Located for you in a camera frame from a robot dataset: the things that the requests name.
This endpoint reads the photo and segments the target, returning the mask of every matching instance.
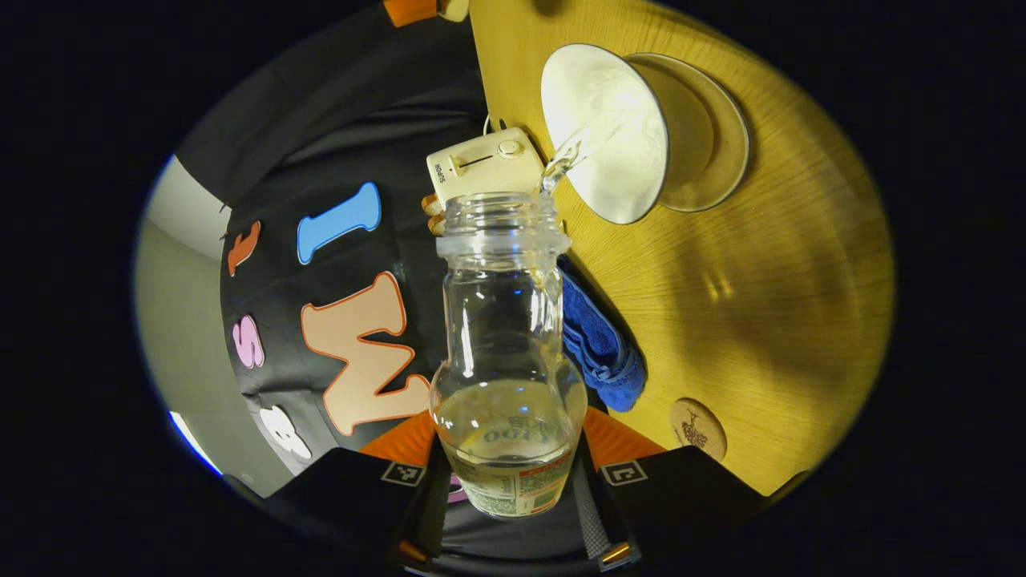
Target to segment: bottle label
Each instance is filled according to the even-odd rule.
[[[501,516],[535,514],[555,505],[573,461],[573,450],[544,465],[523,469],[450,459],[470,502],[482,511]]]

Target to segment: white bowl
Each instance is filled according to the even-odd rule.
[[[542,71],[542,111],[555,149],[597,114],[637,118],[566,177],[611,223],[630,224],[652,209],[666,179],[669,131],[659,100],[631,65],[590,44],[556,49]]]

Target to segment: liquid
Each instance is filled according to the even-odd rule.
[[[546,383],[467,387],[438,410],[442,448],[478,510],[515,518],[559,501],[580,431]]]
[[[578,126],[578,129],[556,149],[552,160],[542,171],[538,184],[539,193],[551,195],[570,168],[601,150],[628,123],[638,122],[640,119],[637,113],[604,113],[596,114]]]

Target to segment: gray wall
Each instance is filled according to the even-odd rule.
[[[135,269],[140,333],[168,408],[222,472],[266,497],[292,474],[238,392],[221,317],[220,266],[145,218]]]

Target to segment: kettle button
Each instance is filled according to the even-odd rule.
[[[516,141],[503,141],[499,143],[499,156],[503,158],[516,158],[523,152],[523,147]]]

